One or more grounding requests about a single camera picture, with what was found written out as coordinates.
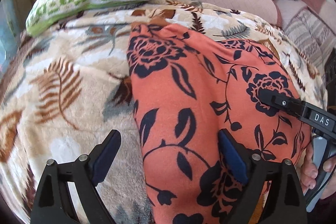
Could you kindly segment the orange floral garment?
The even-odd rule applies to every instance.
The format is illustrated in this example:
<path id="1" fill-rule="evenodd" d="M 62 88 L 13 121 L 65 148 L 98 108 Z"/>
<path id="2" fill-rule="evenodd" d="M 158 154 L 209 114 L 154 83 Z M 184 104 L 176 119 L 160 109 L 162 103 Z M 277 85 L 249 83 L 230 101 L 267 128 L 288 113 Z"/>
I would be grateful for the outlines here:
<path id="1" fill-rule="evenodd" d="M 257 39 L 214 41 L 162 20 L 131 26 L 127 50 L 147 195 L 156 223 L 223 223 L 243 185 L 219 146 L 224 131 L 266 161 L 298 161 L 310 127 L 262 104 L 297 98 L 278 53 Z"/>

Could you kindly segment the striped floral cushion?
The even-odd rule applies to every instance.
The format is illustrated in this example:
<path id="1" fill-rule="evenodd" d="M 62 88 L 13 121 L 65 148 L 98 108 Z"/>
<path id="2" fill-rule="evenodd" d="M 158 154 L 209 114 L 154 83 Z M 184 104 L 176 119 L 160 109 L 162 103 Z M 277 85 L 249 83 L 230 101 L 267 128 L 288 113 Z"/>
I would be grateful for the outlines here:
<path id="1" fill-rule="evenodd" d="M 335 34 L 310 10 L 303 9 L 284 28 L 284 33 L 325 78 L 325 64 L 335 48 Z"/>

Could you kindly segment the pink sofa backrest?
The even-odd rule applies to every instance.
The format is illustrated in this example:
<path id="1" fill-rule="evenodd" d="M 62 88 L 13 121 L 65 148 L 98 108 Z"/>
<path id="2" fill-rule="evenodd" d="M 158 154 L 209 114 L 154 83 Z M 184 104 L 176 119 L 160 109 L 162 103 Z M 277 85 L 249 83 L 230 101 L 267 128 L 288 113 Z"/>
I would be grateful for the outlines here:
<path id="1" fill-rule="evenodd" d="M 302 10 L 309 10 L 335 33 L 335 4 L 327 0 L 273 0 L 282 17 L 282 28 Z"/>

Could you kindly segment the leaf pattern blanket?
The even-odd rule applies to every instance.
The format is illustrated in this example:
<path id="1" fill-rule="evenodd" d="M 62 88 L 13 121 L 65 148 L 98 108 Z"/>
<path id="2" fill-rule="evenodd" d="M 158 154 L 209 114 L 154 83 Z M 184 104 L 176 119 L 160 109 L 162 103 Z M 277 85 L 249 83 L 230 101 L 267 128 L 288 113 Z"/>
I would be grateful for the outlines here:
<path id="1" fill-rule="evenodd" d="M 29 223 L 48 158 L 76 159 L 117 129 L 122 144 L 97 190 L 118 223 L 149 223 L 140 141 L 126 60 L 130 25 L 161 16 L 215 40 L 254 39 L 284 65 L 299 95 L 327 103 L 323 68 L 257 15 L 196 0 L 152 0 L 79 12 L 21 48 L 1 80 L 1 195 Z"/>

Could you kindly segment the brown glass door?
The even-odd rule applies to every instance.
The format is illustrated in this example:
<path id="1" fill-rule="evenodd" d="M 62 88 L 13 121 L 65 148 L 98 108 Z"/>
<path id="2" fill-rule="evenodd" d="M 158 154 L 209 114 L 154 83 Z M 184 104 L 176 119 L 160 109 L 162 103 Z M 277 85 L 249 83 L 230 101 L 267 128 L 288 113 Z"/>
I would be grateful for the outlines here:
<path id="1" fill-rule="evenodd" d="M 1 75 L 3 75 L 10 61 L 15 57 L 20 43 L 21 28 L 15 13 L 14 0 L 1 0 L 0 16 L 0 65 Z"/>

